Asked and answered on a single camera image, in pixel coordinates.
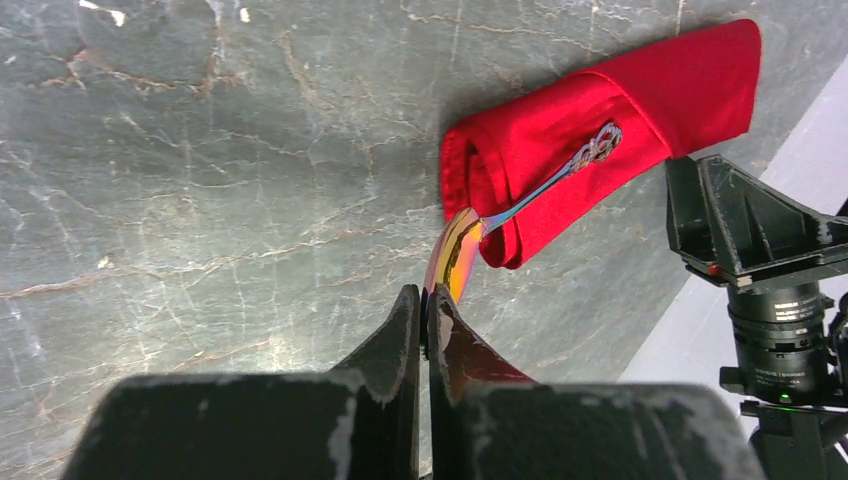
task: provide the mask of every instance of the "iridescent spoon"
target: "iridescent spoon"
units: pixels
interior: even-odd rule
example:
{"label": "iridescent spoon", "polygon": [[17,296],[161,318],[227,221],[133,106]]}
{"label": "iridescent spoon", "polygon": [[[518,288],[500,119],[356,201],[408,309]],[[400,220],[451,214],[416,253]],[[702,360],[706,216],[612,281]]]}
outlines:
{"label": "iridescent spoon", "polygon": [[582,169],[590,162],[603,161],[621,143],[621,136],[621,129],[614,123],[605,124],[598,134],[589,140],[589,143],[583,145],[551,178],[513,207],[497,215],[481,218],[471,207],[454,215],[439,236],[427,265],[423,295],[425,312],[426,296],[435,290],[437,284],[447,287],[453,301],[459,303],[468,284],[468,278],[471,276],[471,266],[480,250],[483,237],[502,226],[563,178]]}

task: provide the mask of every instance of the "folded red napkin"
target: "folded red napkin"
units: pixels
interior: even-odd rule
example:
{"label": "folded red napkin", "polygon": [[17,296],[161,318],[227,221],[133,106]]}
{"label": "folded red napkin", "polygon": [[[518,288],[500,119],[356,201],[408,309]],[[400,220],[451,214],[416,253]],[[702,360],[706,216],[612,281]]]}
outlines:
{"label": "folded red napkin", "polygon": [[664,40],[567,75],[462,120],[441,152],[446,220],[473,206],[513,206],[563,166],[608,121],[621,143],[545,192],[481,253],[492,267],[523,265],[633,177],[748,131],[760,70],[757,25],[737,20]]}

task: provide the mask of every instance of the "white floor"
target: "white floor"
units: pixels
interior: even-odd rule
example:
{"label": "white floor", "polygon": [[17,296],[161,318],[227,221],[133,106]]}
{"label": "white floor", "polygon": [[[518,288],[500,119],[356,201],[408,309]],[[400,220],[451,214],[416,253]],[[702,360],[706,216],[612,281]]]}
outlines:
{"label": "white floor", "polygon": [[[848,198],[848,60],[837,69],[760,178],[822,213],[835,214]],[[825,280],[821,287],[838,300],[848,292],[848,275]],[[690,278],[620,381],[708,385],[738,412],[744,397],[718,386],[719,367],[736,365],[726,308],[723,289]],[[826,321],[833,313],[828,311]],[[756,425],[754,419],[740,421],[748,433]]]}

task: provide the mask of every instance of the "red cloth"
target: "red cloth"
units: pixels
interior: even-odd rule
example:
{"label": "red cloth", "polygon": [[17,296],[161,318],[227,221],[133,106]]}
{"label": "red cloth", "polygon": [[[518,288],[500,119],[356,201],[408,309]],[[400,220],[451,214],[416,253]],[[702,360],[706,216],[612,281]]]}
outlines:
{"label": "red cloth", "polygon": [[481,216],[511,207],[612,120],[622,141],[605,161],[561,180],[483,240],[489,265],[520,267],[633,177],[747,132],[760,53],[757,25],[737,20],[640,48],[462,120],[442,144],[446,220],[469,205]]}

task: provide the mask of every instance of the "gray marble surface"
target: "gray marble surface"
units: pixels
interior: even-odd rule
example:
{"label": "gray marble surface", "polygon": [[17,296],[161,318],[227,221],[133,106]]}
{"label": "gray marble surface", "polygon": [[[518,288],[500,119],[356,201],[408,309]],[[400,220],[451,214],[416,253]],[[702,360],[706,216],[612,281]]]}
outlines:
{"label": "gray marble surface", "polygon": [[[762,171],[848,52],[841,0],[0,0],[0,477],[57,477],[124,376],[330,367],[421,282],[453,122],[742,17],[763,78],[719,150]],[[664,218],[655,169],[480,264],[463,316],[540,380],[612,381],[686,278]]]}

